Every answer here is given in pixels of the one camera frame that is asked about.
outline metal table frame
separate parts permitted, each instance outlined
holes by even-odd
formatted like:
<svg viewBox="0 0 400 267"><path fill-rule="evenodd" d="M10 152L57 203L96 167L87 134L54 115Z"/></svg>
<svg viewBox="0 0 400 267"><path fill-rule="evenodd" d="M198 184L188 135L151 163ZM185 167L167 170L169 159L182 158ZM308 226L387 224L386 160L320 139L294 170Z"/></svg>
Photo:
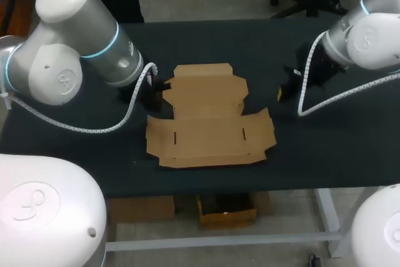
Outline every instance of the metal table frame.
<svg viewBox="0 0 400 267"><path fill-rule="evenodd" d="M144 249L187 248L200 246L300 243L328 241L332 258L342 258L350 249L351 225L359 207L374 194L379 187L367 187L358 197L348 216L340 225L329 189L315 189L319 212L325 231L301 234L255 234L240 236L154 239L142 241L108 242L106 251L132 251Z"/></svg>

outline cardboard box under table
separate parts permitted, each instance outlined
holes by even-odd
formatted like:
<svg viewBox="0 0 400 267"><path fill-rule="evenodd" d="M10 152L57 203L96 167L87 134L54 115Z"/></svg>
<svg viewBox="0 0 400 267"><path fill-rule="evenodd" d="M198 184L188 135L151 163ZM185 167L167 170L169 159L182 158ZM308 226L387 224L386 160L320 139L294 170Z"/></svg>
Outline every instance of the cardboard box under table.
<svg viewBox="0 0 400 267"><path fill-rule="evenodd" d="M163 98L174 119L147 119L147 152L161 166L250 164L266 159L276 144L274 126L265 108L241 116L248 95L246 80L229 64L178 65Z"/></svg>

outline screw hole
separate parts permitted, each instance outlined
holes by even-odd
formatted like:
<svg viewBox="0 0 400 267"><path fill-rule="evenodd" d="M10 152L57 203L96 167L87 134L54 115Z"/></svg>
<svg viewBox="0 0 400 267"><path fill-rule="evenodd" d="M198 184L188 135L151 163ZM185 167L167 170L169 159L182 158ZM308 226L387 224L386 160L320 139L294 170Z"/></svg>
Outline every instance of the screw hole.
<svg viewBox="0 0 400 267"><path fill-rule="evenodd" d="M95 238L96 237L96 230L94 228L89 228L87 229L87 233L90 237Z"/></svg>

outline chair wheel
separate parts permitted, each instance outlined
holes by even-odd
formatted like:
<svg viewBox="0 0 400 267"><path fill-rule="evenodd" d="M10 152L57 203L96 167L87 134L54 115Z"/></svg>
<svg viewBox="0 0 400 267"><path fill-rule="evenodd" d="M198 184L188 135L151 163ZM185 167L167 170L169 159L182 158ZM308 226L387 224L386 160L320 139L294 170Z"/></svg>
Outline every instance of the chair wheel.
<svg viewBox="0 0 400 267"><path fill-rule="evenodd" d="M308 261L308 266L309 267L321 267L321 259L317 258L313 254L310 254L309 261Z"/></svg>
<svg viewBox="0 0 400 267"><path fill-rule="evenodd" d="M271 6L277 6L279 4L279 0L269 0L269 4Z"/></svg>

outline black table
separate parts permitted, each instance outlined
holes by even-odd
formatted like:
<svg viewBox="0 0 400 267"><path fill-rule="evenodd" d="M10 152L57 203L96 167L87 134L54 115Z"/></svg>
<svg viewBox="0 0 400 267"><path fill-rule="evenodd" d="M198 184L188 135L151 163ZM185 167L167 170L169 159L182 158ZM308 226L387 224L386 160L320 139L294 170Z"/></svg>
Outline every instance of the black table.
<svg viewBox="0 0 400 267"><path fill-rule="evenodd" d="M278 104L282 65L293 66L295 49L312 41L334 18L127 24L140 51L172 77L177 64L230 63L247 79L244 113L268 107L277 145L267 161L251 166L169 169L146 154L146 112L139 105L125 127L104 135L69 132L13 105L1 135L0 152L54 156L76 163L99 183L105 197L161 194L380 186L400 182L400 81L350 96L309 116L296 116L297 102ZM352 68L325 90L312 89L304 109L383 72ZM78 96L61 107L30 100L36 109L70 125L116 124L126 105L117 92L84 68ZM157 117L171 118L166 104Z"/></svg>

